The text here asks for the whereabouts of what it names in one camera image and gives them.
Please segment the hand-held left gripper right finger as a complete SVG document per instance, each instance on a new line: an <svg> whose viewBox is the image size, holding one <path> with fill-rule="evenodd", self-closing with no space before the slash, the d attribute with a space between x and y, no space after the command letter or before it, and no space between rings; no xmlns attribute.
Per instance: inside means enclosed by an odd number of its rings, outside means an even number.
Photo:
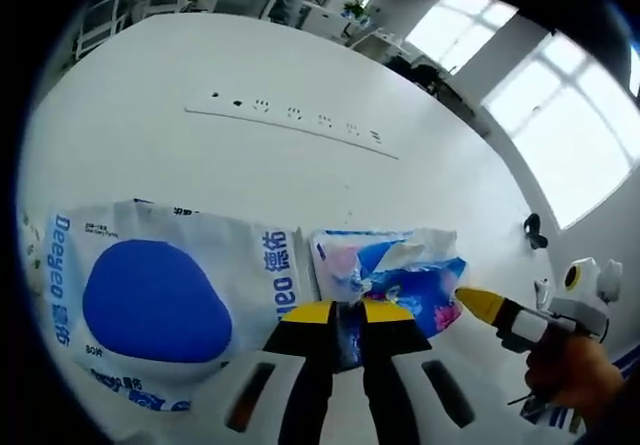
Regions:
<svg viewBox="0 0 640 445"><path fill-rule="evenodd" d="M379 438L452 438L477 416L413 315L366 299L361 351L364 393Z"/></svg>

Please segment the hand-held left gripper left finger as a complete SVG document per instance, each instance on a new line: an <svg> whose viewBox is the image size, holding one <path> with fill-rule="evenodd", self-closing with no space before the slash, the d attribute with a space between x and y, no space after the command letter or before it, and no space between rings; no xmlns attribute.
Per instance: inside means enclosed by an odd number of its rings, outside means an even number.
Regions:
<svg viewBox="0 0 640 445"><path fill-rule="evenodd" d="M285 313L262 349L219 374L221 438L319 438L333 387L334 304Z"/></svg>

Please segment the person's right hand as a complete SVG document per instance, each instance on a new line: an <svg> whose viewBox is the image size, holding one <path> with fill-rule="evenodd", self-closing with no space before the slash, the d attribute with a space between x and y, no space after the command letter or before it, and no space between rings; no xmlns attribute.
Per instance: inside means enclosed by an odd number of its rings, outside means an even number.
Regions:
<svg viewBox="0 0 640 445"><path fill-rule="evenodd" d="M605 348L584 336L570 338L557 358L532 351L526 364L525 383L532 391L549 391L552 403L584 418L599 415L625 384Z"/></svg>

